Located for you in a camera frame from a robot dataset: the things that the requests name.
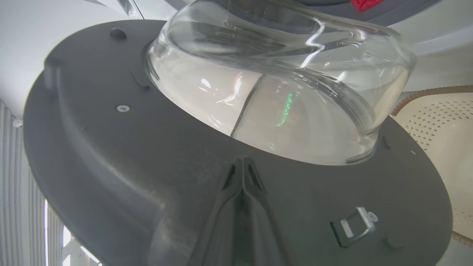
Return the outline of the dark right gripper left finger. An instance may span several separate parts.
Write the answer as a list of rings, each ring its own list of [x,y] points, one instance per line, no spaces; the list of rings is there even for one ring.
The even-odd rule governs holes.
[[[189,266],[233,266],[237,201],[243,189],[243,158],[236,158],[218,189]]]

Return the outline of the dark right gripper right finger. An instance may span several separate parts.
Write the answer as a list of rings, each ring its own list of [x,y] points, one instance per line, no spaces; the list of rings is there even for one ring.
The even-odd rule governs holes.
[[[249,206],[251,265],[294,265],[265,185],[250,157],[242,158],[242,192]]]

